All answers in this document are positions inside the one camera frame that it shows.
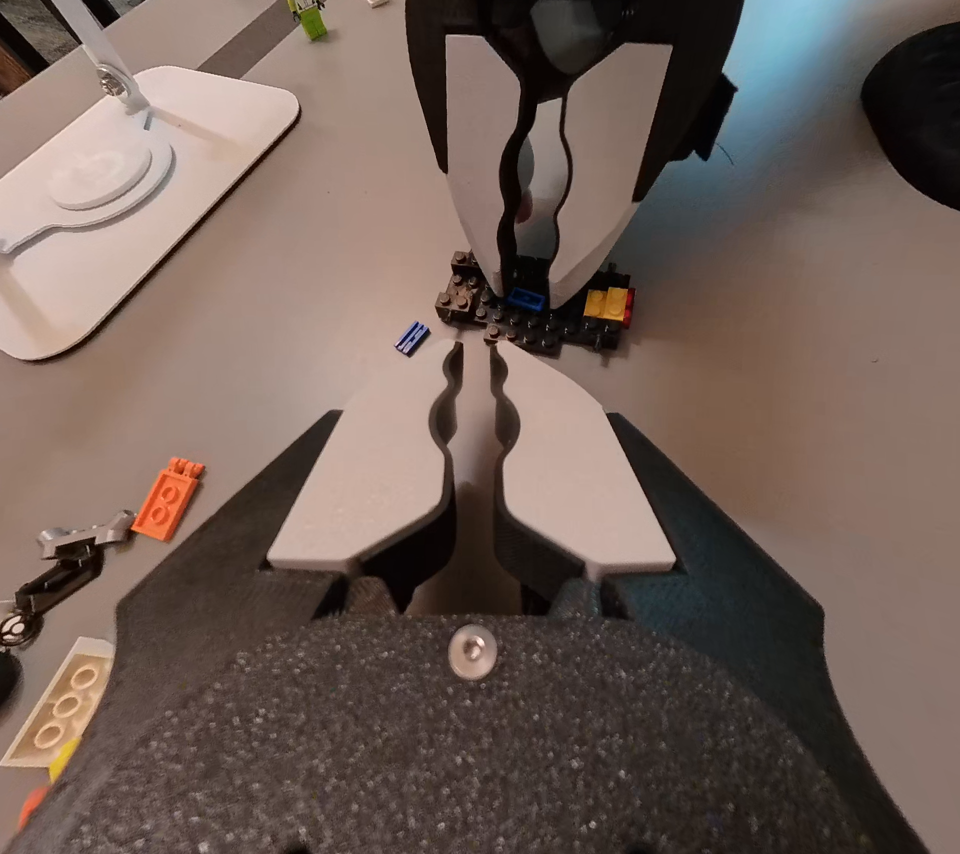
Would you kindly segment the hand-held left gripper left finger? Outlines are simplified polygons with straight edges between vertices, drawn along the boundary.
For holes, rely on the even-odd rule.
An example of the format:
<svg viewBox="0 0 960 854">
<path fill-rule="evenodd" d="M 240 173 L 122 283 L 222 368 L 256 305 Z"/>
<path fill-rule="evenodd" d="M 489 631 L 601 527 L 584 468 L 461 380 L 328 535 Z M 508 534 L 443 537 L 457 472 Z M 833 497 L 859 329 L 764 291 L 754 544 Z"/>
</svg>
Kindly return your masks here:
<svg viewBox="0 0 960 854">
<path fill-rule="evenodd" d="M 272 542 L 275 569 L 356 573 L 453 495 L 463 344 L 437 340 L 348 401 Z"/>
</svg>

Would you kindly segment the black lego chassis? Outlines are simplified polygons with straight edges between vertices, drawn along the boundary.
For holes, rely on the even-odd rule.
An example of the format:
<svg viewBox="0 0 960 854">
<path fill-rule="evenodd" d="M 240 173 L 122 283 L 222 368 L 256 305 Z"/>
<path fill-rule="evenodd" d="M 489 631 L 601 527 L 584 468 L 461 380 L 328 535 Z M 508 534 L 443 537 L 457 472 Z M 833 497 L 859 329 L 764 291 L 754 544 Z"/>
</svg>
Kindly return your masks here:
<svg viewBox="0 0 960 854">
<path fill-rule="evenodd" d="M 470 250 L 457 250 L 450 260 L 451 277 L 438 295 L 436 310 L 444 323 L 482 331 L 488 345 L 512 343 L 533 354 L 556 357 L 565 345 L 579 345 L 594 353 L 614 352 L 626 331 L 613 321 L 583 316 L 589 289 L 634 288 L 631 276 L 610 262 L 596 271 L 563 305 L 552 308 L 548 298 L 546 258 L 518 256 L 513 281 L 498 295 Z M 544 310 L 530 312 L 512 308 L 506 297 L 514 287 L 546 297 Z"/>
</svg>

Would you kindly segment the pile of lego pieces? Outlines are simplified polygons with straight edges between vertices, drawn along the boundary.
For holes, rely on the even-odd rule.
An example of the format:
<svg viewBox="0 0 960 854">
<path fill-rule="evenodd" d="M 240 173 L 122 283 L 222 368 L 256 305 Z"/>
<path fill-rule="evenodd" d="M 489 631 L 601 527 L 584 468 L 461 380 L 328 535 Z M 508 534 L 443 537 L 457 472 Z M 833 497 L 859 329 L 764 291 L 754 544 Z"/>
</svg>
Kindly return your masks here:
<svg viewBox="0 0 960 854">
<path fill-rule="evenodd" d="M 15 650 L 39 637 L 46 615 L 101 575 L 109 549 L 133 535 L 170 541 L 205 471 L 204 464 L 173 457 L 138 511 L 122 509 L 103 524 L 42 530 L 37 536 L 41 558 L 52 566 L 18 588 L 2 612 L 2 670 L 17 667 Z M 78 637 L 3 754 L 3 768 L 42 769 L 46 776 L 24 801 L 19 828 L 29 823 L 78 749 L 113 665 L 112 642 Z"/>
</svg>

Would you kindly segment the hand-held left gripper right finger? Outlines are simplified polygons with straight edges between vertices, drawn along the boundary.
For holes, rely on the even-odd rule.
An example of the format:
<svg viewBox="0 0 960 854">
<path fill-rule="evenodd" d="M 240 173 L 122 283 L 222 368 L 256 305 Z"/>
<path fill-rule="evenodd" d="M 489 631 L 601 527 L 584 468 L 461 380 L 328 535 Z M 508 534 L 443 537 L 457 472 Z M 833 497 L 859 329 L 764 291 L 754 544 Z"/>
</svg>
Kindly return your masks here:
<svg viewBox="0 0 960 854">
<path fill-rule="evenodd" d="M 520 581 L 671 570 L 676 554 L 603 406 L 510 342 L 490 353 L 497 509 Z"/>
</svg>

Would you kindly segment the white book stand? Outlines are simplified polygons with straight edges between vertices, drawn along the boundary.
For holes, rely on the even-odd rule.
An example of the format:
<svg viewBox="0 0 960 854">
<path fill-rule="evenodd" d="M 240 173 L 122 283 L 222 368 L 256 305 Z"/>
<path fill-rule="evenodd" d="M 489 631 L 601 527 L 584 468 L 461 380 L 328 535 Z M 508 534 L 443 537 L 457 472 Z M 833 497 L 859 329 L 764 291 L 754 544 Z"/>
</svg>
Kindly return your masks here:
<svg viewBox="0 0 960 854">
<path fill-rule="evenodd" d="M 51 0 L 103 96 L 2 178 L 1 348 L 84 341 L 294 126 L 293 92 L 195 69 L 133 73 L 83 0 Z"/>
</svg>

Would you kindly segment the black round cushion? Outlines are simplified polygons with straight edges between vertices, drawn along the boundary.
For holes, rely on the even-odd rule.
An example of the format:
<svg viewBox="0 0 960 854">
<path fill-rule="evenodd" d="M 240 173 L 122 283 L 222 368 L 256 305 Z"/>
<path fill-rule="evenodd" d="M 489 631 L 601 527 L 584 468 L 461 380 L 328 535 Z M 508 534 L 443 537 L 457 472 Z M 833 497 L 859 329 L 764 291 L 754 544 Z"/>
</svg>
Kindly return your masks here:
<svg viewBox="0 0 960 854">
<path fill-rule="evenodd" d="M 873 66 L 861 104 L 882 152 L 921 194 L 959 210 L 959 22 L 919 32 Z"/>
</svg>

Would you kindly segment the small yellow lego piece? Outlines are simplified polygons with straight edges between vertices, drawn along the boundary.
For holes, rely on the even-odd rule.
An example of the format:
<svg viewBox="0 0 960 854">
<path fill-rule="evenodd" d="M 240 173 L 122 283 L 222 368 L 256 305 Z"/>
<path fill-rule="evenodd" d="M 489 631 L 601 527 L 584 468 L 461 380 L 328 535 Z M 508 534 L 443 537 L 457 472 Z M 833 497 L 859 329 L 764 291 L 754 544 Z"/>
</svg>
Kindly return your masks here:
<svg viewBox="0 0 960 854">
<path fill-rule="evenodd" d="M 582 315 L 587 319 L 605 320 L 621 325 L 622 291 L 628 287 L 590 288 L 586 291 Z"/>
</svg>

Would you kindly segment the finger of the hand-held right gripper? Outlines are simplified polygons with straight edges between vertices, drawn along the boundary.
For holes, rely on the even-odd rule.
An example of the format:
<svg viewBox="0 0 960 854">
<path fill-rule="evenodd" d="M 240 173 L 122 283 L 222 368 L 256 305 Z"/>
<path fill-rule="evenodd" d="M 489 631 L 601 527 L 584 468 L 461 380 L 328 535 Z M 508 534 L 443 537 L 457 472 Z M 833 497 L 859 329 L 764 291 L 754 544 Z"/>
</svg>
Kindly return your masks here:
<svg viewBox="0 0 960 854">
<path fill-rule="evenodd" d="M 449 34 L 445 39 L 447 181 L 463 231 L 486 282 L 504 296 L 498 247 L 501 219 L 526 222 L 533 211 L 530 183 L 534 151 L 524 139 L 507 161 L 519 188 L 505 200 L 500 168 L 519 126 L 522 86 L 489 41 L 479 35 Z"/>
<path fill-rule="evenodd" d="M 671 54 L 669 44 L 621 44 L 563 99 L 537 110 L 532 212 L 517 238 L 520 253 L 551 258 L 553 308 L 588 283 L 637 210 L 633 195 Z"/>
</svg>

